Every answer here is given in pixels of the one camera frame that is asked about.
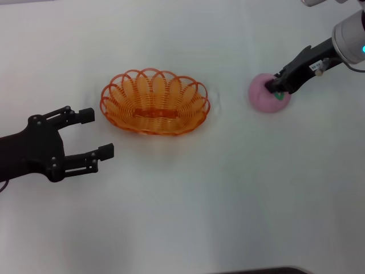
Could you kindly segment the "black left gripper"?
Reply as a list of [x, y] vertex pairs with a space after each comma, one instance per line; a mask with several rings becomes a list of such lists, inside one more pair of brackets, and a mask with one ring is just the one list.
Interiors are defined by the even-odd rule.
[[95, 120], [93, 108], [74, 111], [70, 106], [28, 118], [28, 125], [17, 134], [1, 137], [1, 182], [39, 173], [51, 182], [63, 177], [98, 172], [98, 161], [114, 157], [112, 143], [83, 154], [66, 156], [58, 129]]

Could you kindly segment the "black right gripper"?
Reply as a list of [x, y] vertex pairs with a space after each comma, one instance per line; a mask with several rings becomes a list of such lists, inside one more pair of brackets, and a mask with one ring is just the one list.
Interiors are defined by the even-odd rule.
[[330, 60], [327, 70], [342, 62], [339, 60], [339, 55], [331, 38], [315, 47], [305, 47], [280, 72], [274, 74], [275, 79], [266, 82], [265, 87], [272, 94], [283, 92], [293, 94], [307, 81], [315, 77], [315, 71], [318, 69], [316, 64], [321, 63], [326, 58]]

